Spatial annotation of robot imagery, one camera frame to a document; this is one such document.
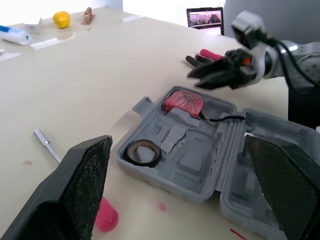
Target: white table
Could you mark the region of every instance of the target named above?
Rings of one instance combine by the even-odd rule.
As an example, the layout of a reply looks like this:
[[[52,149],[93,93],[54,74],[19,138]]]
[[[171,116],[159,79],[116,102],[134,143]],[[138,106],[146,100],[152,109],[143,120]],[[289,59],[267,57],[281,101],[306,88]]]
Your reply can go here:
[[[191,69],[186,55],[202,48],[223,55],[238,47],[233,38],[108,8],[94,13],[90,26],[80,24],[82,13],[73,14],[66,29],[45,20],[31,46],[0,41],[0,49],[7,50],[0,56],[0,236],[57,167],[33,129],[42,129],[62,157],[72,146],[104,134],[112,135],[114,151],[139,122],[131,108],[142,97],[156,101],[172,86],[193,87],[195,82],[186,79]],[[207,93],[239,110],[287,118],[287,86],[281,78]],[[93,240],[237,240],[230,228],[248,240],[262,239],[222,217],[218,194],[202,205],[181,200],[127,176],[113,155],[104,196],[120,221],[108,234],[94,228]],[[158,204],[167,210],[160,211]]]

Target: metal handle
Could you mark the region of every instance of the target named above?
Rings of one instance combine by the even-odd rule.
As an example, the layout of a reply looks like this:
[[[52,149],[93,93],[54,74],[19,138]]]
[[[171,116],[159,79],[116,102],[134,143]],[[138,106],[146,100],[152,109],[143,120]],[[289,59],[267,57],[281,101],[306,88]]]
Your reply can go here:
[[[50,141],[48,140],[46,135],[44,135],[44,133],[38,128],[33,130],[33,135],[36,136],[36,138],[42,144],[43,147],[48,149],[48,151],[52,154],[52,156],[55,158],[55,160],[58,163],[61,163],[61,161],[62,161],[61,157],[58,155],[58,153],[55,151],[55,149],[51,146]]]

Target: lemon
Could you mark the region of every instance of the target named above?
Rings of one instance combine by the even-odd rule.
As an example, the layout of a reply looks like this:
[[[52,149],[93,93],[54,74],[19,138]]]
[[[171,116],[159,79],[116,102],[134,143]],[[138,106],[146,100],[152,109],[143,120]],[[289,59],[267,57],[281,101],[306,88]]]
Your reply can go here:
[[[52,19],[55,25],[60,29],[64,29],[70,24],[70,15],[66,11],[58,11],[53,15]]]

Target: toothpaste tube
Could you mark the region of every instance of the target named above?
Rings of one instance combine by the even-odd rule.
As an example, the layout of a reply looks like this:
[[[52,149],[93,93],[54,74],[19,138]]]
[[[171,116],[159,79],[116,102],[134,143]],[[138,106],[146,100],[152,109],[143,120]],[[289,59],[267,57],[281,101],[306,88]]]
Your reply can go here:
[[[9,27],[9,26],[1,26],[0,25],[0,39],[20,44],[20,45],[28,45],[31,42],[30,35],[19,28]]]

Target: red stain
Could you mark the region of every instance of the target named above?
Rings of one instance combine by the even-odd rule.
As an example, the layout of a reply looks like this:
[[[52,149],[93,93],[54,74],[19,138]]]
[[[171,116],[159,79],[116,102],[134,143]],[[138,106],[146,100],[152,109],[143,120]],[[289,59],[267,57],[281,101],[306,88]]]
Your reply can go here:
[[[23,163],[23,165],[31,166],[31,165],[32,165],[32,161],[25,161],[25,162]]]
[[[167,211],[167,207],[166,207],[166,205],[164,205],[163,203],[159,203],[159,204],[158,204],[158,207],[159,207],[160,211],[162,211],[162,212]]]
[[[240,233],[238,233],[237,231],[233,230],[232,228],[230,228],[230,231],[234,234],[236,234],[239,238],[241,238],[242,240],[247,240],[244,236],[240,235]]]

